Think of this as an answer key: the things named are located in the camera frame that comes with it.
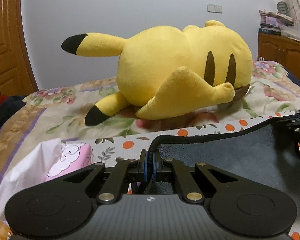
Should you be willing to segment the purple and grey towel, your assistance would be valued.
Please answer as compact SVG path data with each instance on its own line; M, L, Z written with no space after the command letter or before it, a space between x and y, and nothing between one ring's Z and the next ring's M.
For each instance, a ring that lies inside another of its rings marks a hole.
M148 150L146 194L153 194L153 156L204 162L288 194L300 216L300 159L296 144L276 125L278 117L235 133L177 137L160 135Z

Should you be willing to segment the orange-print white cloth mat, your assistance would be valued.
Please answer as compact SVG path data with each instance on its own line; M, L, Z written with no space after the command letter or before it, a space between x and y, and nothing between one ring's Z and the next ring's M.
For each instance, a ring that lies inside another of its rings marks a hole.
M300 110L236 133L161 135L139 160L90 167L54 239L288 239L291 193L268 183L300 168Z

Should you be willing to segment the wooden sideboard cabinet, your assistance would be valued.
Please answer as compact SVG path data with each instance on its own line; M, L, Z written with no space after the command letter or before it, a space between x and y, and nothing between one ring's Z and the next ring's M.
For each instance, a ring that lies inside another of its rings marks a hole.
M258 33L258 57L283 66L300 65L300 42L279 35Z

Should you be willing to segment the pink tissue box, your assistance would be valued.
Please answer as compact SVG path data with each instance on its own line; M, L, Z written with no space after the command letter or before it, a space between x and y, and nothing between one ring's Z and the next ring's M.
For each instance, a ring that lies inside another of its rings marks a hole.
M0 220L5 221L8 200L19 191L91 165L93 152L87 143L63 143L52 139L39 143L0 183Z

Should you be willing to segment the floral bed blanket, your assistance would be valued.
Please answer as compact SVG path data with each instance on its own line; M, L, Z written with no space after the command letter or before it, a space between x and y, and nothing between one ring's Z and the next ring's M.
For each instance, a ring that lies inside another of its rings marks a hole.
M102 162L111 167L117 157L138 158L159 135L194 137L239 132L300 109L300 86L288 77L284 66L256 61L247 94L230 107L207 107L172 119L149 121L138 119L136 109L130 106L97 126L86 126L85 115L93 100L116 91L115 79L109 78L27 96L23 107L0 130L0 183L39 143L52 139L87 143L93 152L91 164ZM10 236L6 221L0 220L0 239Z

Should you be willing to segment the stack of boxes on cabinet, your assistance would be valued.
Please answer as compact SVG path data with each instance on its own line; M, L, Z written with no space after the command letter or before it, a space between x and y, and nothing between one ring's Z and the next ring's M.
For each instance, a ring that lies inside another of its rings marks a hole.
M284 14L266 10L259 10L259 14L261 17L259 33L281 36L281 30L294 26L294 20Z

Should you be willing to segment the small grey desk fan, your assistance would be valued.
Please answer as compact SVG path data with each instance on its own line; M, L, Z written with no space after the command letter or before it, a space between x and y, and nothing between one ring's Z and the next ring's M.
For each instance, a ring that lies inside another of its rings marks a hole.
M284 1L277 3L277 12L286 16L290 15L288 4Z

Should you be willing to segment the yellow Pikachu plush toy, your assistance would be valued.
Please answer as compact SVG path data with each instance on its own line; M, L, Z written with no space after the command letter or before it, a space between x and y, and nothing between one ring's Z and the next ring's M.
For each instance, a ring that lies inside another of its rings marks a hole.
M247 43L214 20L184 29L161 25L130 38L78 34L64 40L61 48L77 56L119 58L118 91L95 102L85 116L87 126L99 125L131 105L146 120L229 105L247 93L253 71Z

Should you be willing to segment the white wall switch plate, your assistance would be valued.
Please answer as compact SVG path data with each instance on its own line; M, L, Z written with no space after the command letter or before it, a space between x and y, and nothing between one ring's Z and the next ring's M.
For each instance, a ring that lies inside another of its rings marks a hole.
M207 12L210 13L218 13L218 14L222 14L223 13L223 8L221 5L216 5L216 4L207 4Z

